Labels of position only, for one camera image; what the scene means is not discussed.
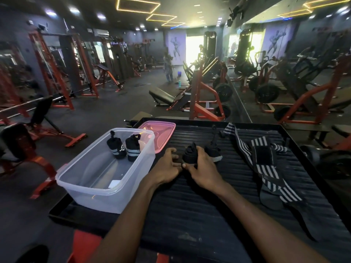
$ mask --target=ceiling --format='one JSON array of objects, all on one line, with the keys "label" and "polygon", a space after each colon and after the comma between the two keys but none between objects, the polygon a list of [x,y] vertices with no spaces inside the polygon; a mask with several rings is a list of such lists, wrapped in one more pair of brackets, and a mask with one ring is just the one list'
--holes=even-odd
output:
[{"label": "ceiling", "polygon": [[[228,19],[229,7],[234,8],[239,0],[145,0],[161,5],[154,11],[157,14],[177,16],[174,22],[184,22],[184,26],[191,28],[216,25],[218,18],[222,17],[222,24]],[[120,7],[130,10],[148,10],[156,7],[155,4],[121,0]],[[51,10],[63,18],[81,19],[94,28],[104,29],[112,26],[121,29],[135,30],[143,24],[147,30],[162,27],[164,22],[146,21],[151,14],[132,13],[116,10],[116,0],[0,0],[0,3],[25,13],[45,15]],[[75,7],[80,15],[73,15],[69,7]],[[97,13],[101,13],[106,20],[99,20]]]},{"label": "ceiling", "polygon": [[[310,1],[313,1],[313,0],[282,0],[279,3],[268,8],[267,10],[263,11],[262,13],[258,14],[257,16],[253,17],[252,19],[248,20],[247,23],[262,23],[264,21],[270,21],[270,20],[273,20],[275,18],[281,18],[278,15],[290,13],[290,12],[297,11],[297,10],[306,9],[306,7],[304,7],[303,4],[305,4],[306,2],[310,2]],[[303,15],[305,17],[310,17],[311,15],[314,15],[314,14],[328,15],[330,13],[336,12],[339,8],[347,6],[347,5],[349,5],[349,4],[347,2],[345,2],[345,3],[325,6],[322,8],[311,9],[311,11],[312,11],[311,14],[307,11],[301,11],[299,13],[307,13],[306,15]]]}]

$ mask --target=hand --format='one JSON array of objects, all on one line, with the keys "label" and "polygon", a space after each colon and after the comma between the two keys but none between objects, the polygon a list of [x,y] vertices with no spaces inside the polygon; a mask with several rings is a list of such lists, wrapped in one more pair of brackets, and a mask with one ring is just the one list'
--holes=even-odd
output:
[{"label": "hand", "polygon": [[145,179],[151,181],[154,185],[159,186],[164,183],[169,183],[182,171],[182,164],[173,162],[178,159],[178,155],[172,154],[176,152],[175,148],[166,149],[165,154],[158,160],[156,165],[145,176]]},{"label": "hand", "polygon": [[190,172],[191,177],[200,187],[214,193],[224,183],[222,176],[204,149],[200,146],[197,146],[196,149],[198,151],[198,168],[195,169],[194,166],[189,164],[183,164],[182,166]]}]

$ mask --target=yellow led light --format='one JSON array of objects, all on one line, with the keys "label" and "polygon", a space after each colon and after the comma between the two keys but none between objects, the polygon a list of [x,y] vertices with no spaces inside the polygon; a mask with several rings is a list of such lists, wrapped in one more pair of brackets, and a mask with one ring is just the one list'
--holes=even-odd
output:
[{"label": "yellow led light", "polygon": [[349,1],[351,1],[351,0],[313,0],[310,2],[304,3],[303,6],[308,8],[308,9],[314,9],[314,8],[339,4],[339,3],[347,3]]},{"label": "yellow led light", "polygon": [[294,16],[302,16],[302,15],[308,15],[311,14],[312,11],[310,9],[302,9],[302,10],[296,10],[293,12],[289,12],[289,13],[285,13],[285,14],[281,14],[278,15],[279,17],[294,17]]},{"label": "yellow led light", "polygon": [[184,25],[184,24],[185,24],[185,22],[172,22],[172,21],[168,21],[168,22],[162,24],[162,26],[182,26],[182,25]]},{"label": "yellow led light", "polygon": [[[156,19],[151,19],[151,17],[153,16],[167,16],[167,17],[171,17],[170,19],[165,18],[166,20],[156,20]],[[146,21],[158,21],[158,22],[169,22],[172,21],[173,19],[175,19],[177,16],[171,16],[171,15],[162,15],[162,14],[152,14],[151,16],[149,16]]]},{"label": "yellow led light", "polygon": [[132,12],[132,13],[143,13],[143,14],[152,14],[161,4],[156,2],[144,1],[144,0],[127,0],[132,2],[140,2],[140,3],[150,3],[155,4],[155,8],[151,11],[143,11],[143,10],[130,10],[130,9],[121,9],[120,8],[120,0],[117,0],[116,9],[117,11],[124,11],[124,12]]}]

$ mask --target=pink plastic lid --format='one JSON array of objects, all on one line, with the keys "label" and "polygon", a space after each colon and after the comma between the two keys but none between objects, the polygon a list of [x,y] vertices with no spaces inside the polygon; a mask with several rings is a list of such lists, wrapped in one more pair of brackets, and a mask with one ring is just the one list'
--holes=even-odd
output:
[{"label": "pink plastic lid", "polygon": [[140,129],[151,130],[155,134],[155,153],[159,153],[171,138],[174,130],[175,123],[160,122],[160,121],[147,121],[139,126]]}]

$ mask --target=air conditioner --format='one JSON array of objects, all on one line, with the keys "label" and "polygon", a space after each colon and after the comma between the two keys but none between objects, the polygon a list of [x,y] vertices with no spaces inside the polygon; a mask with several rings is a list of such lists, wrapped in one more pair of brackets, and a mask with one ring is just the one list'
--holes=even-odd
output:
[{"label": "air conditioner", "polygon": [[94,29],[94,35],[99,37],[108,37],[109,33],[108,30]]}]

